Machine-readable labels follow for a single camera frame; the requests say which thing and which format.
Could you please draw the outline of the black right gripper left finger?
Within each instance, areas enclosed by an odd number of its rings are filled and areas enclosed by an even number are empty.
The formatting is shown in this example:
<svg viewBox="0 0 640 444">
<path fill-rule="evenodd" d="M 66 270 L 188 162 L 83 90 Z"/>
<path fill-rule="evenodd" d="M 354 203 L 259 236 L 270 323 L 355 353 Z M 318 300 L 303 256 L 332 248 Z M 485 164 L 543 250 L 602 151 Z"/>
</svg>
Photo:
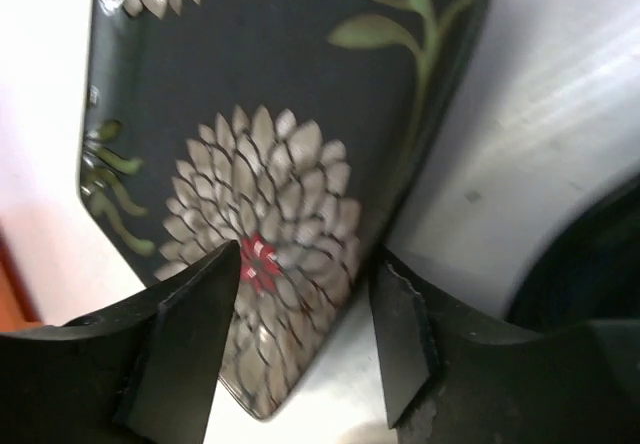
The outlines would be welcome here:
<svg viewBox="0 0 640 444">
<path fill-rule="evenodd" d="M 239 284 L 228 242 L 62 326 L 1 336 L 5 443 L 200 443 Z"/>
</svg>

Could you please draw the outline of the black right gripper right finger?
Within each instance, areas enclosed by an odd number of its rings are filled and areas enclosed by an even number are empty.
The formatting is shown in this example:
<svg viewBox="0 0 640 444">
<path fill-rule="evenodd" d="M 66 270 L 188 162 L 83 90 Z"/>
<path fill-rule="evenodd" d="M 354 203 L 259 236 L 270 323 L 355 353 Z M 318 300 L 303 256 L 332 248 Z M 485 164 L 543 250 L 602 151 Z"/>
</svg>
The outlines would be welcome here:
<svg viewBox="0 0 640 444">
<path fill-rule="evenodd" d="M 639 324 L 538 334 L 394 258 L 370 275 L 388 426 L 402 443 L 635 443 Z"/>
</svg>

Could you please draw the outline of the black floral square plate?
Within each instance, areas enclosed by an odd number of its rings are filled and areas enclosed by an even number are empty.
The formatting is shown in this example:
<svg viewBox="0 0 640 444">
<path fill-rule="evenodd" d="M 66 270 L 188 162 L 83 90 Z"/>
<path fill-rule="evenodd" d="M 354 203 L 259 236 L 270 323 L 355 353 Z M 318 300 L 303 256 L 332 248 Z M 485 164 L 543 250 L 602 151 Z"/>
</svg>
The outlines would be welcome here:
<svg viewBox="0 0 640 444">
<path fill-rule="evenodd" d="M 79 196 L 143 284 L 228 241 L 220 379 L 271 418 L 419 173 L 489 0 L 93 0 Z"/>
</svg>

